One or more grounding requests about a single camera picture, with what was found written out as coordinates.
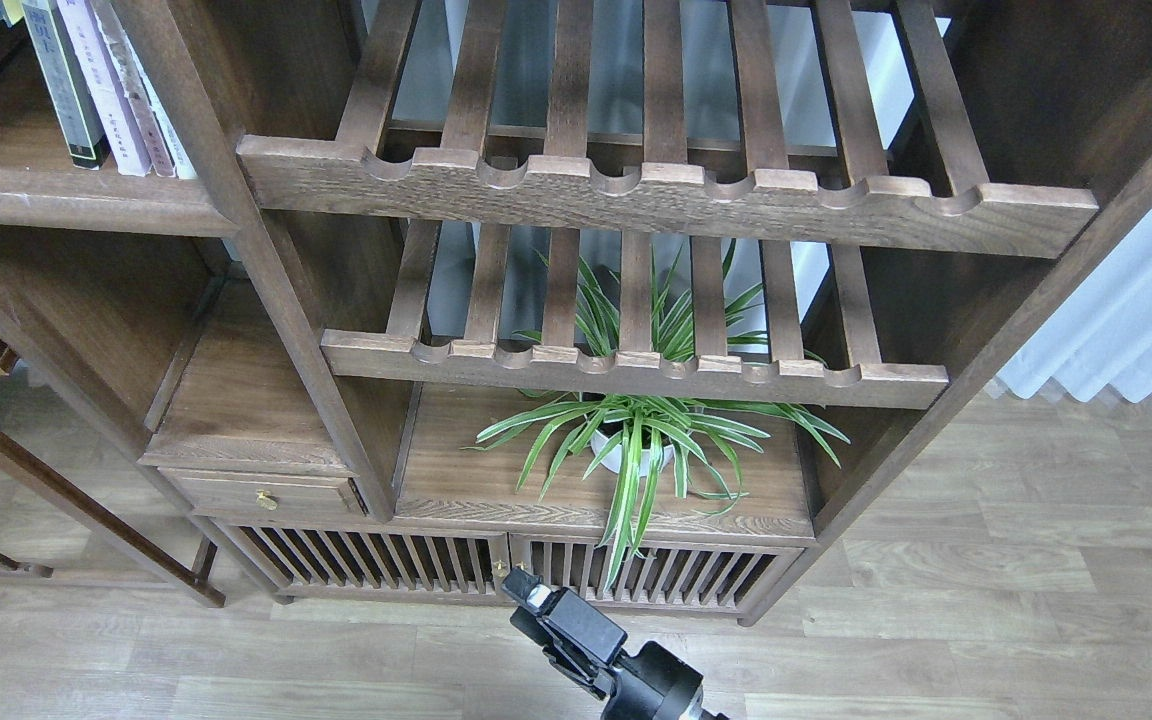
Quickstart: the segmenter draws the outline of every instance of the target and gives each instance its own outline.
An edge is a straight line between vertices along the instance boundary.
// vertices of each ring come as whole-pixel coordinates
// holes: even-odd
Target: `potted plant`
[[[723,256],[723,279],[732,268],[732,251],[735,243],[728,247]],[[662,282],[657,282],[653,265],[652,273],[652,343],[667,361],[689,361],[695,356],[694,347],[694,311],[691,291],[681,293],[675,300],[669,300],[669,282],[679,267],[682,252],[680,250]],[[613,274],[620,282],[620,276]],[[742,291],[735,300],[726,304],[727,327],[740,323],[761,295],[763,287],[755,283]],[[608,300],[602,287],[594,278],[589,264],[579,262],[579,282],[577,283],[576,325],[585,340],[589,350],[594,356],[612,355],[620,338],[621,313]],[[525,331],[518,333],[535,342],[540,342],[540,333]],[[728,346],[766,346],[767,333],[730,334]],[[666,473],[669,461],[673,460],[673,492],[676,497],[700,497],[707,500],[723,501],[721,509],[708,514],[728,511],[744,494],[740,455],[736,447],[753,452],[763,452],[759,439],[767,438],[761,429],[741,423],[727,414],[755,414],[790,420],[804,429],[824,452],[838,464],[838,455],[829,447],[828,437],[847,441],[844,433],[833,427],[826,420],[818,418],[803,406],[786,402],[759,402],[745,400],[704,400],[704,397],[660,397],[649,395],[589,395],[575,392],[531,392],[522,391],[530,397],[547,397],[544,406],[526,410],[523,414],[509,416],[484,429],[476,438],[479,445],[468,447],[468,450],[493,450],[531,427],[540,427],[530,452],[526,453],[522,471],[518,473],[517,488],[524,487],[526,477],[540,460],[541,452],[554,437],[561,437],[558,452],[550,461],[550,469],[540,486],[540,499],[545,497],[568,457],[579,454],[590,447],[594,456],[585,468],[582,479],[600,465],[607,464],[617,473],[616,491],[613,493],[612,507],[608,510],[607,528],[602,532],[600,546],[608,546],[613,553],[607,578],[604,578],[604,591],[612,588],[628,553],[639,551],[652,509],[657,490]],[[696,437],[708,439],[719,454],[732,464],[732,479],[723,478],[721,471],[714,468],[712,454],[707,454]],[[691,460],[698,461],[704,470],[703,477],[713,482],[713,487],[702,491],[695,487]]]

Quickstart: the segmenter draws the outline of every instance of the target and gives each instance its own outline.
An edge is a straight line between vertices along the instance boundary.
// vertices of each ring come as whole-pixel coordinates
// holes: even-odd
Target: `brass door knob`
[[[256,505],[264,507],[265,510],[278,510],[278,498],[271,495],[267,488],[263,488],[256,493]]]

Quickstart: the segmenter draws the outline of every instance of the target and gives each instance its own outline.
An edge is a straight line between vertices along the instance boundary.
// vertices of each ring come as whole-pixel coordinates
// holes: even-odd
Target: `wooden floor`
[[[0,418],[165,541],[183,533],[45,389],[0,382]],[[31,509],[3,483],[0,507]],[[92,556],[56,533],[26,559]],[[275,606],[218,573],[225,611],[0,584],[0,719],[599,714],[507,611]],[[1152,407],[978,397],[753,629],[614,617],[631,647],[684,657],[733,719],[1152,719]]]

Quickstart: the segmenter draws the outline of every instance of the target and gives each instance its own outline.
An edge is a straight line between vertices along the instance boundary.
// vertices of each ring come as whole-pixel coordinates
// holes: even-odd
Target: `black tripod head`
[[[577,685],[606,700],[602,720],[728,720],[702,707],[702,675],[650,641],[637,655],[623,646],[628,635],[570,588],[553,591],[518,568],[503,579],[518,604],[509,623]]]

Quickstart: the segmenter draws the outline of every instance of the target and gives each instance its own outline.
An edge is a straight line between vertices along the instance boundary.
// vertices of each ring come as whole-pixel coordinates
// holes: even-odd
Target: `small wooden drawer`
[[[223,473],[160,468],[200,515],[229,518],[319,520],[365,515],[351,478]]]

